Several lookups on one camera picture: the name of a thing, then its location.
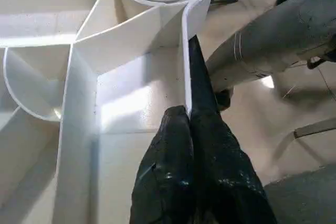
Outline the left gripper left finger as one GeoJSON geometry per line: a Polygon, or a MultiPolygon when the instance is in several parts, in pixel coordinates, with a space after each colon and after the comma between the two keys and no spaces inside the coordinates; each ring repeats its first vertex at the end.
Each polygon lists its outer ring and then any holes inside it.
{"type": "Polygon", "coordinates": [[[168,108],[145,152],[134,182],[130,223],[190,223],[196,208],[189,118],[168,108]]]}

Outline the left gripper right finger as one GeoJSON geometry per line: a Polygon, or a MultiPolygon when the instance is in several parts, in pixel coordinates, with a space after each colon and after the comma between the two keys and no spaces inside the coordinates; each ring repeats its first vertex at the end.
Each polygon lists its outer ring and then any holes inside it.
{"type": "Polygon", "coordinates": [[[190,129],[203,209],[217,223],[277,223],[249,156],[221,116],[194,110],[190,129]]]}

